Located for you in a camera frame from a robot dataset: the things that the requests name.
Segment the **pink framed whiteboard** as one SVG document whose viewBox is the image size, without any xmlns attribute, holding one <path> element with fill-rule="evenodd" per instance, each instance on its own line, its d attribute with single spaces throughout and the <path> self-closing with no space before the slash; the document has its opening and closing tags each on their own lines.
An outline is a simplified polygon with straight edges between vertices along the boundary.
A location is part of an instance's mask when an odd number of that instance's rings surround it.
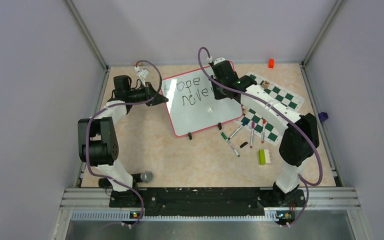
<svg viewBox="0 0 384 240">
<path fill-rule="evenodd" d="M 161 93 L 174 134 L 183 137 L 240 118 L 241 105 L 234 99 L 216 100 L 212 82 L 201 69 L 167 77 Z"/>
</svg>

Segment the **black marker cap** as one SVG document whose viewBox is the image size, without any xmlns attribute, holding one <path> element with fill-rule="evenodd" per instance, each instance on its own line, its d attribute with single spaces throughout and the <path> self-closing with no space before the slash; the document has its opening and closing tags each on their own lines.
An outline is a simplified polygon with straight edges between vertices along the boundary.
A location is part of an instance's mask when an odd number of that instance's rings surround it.
<svg viewBox="0 0 384 240">
<path fill-rule="evenodd" d="M 245 147 L 247 144 L 248 144 L 248 142 L 243 142 L 243 143 L 240 145 L 240 148 Z"/>
</svg>

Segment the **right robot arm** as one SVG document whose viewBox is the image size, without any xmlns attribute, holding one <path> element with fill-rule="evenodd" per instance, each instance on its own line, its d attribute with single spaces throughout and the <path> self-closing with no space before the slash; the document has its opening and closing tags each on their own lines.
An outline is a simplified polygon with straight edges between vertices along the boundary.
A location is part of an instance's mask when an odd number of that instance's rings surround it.
<svg viewBox="0 0 384 240">
<path fill-rule="evenodd" d="M 219 57 L 207 59 L 213 74 L 209 78 L 217 100 L 229 98 L 243 107 L 250 108 L 268 121 L 281 135 L 279 154 L 284 161 L 282 170 L 274 182 L 273 200 L 279 206 L 287 206 L 294 198 L 305 161 L 320 155 L 316 117 L 299 114 L 270 96 L 253 77 L 239 77 L 231 63 Z"/>
</svg>

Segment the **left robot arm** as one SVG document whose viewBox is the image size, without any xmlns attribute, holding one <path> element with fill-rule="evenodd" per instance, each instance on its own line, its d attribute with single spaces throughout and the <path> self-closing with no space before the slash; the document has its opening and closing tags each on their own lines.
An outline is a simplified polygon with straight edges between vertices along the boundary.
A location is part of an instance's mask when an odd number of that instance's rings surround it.
<svg viewBox="0 0 384 240">
<path fill-rule="evenodd" d="M 133 175 L 126 171 L 119 159 L 115 124 L 134 105 L 150 107 L 169 100 L 148 81 L 132 87 L 129 76 L 119 75 L 113 78 L 113 82 L 114 90 L 105 106 L 92 117 L 80 119 L 77 123 L 78 154 L 92 176 L 104 179 L 114 191 L 122 192 L 121 200 L 134 207 L 140 202 L 141 194 L 134 189 L 136 181 Z"/>
</svg>

